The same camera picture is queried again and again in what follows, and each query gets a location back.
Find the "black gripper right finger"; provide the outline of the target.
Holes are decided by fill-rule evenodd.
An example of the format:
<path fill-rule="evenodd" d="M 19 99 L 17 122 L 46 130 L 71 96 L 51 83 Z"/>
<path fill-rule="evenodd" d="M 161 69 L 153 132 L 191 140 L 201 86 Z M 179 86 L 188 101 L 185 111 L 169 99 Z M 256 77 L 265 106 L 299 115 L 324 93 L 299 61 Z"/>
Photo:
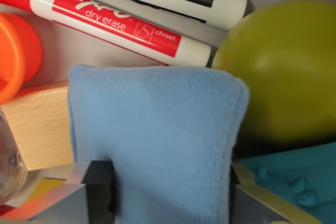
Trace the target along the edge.
<path fill-rule="evenodd" d="M 230 223 L 320 223 L 320 221 L 257 185 L 244 163 L 231 164 Z"/>

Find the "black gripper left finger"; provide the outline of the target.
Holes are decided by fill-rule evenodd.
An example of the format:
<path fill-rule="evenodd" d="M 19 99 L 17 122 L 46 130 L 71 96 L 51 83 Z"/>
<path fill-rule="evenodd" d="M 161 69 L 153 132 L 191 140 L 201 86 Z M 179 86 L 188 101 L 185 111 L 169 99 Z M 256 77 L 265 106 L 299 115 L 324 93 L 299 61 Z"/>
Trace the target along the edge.
<path fill-rule="evenodd" d="M 34 199 L 29 223 L 114 223 L 112 161 L 78 162 L 66 182 Z"/>

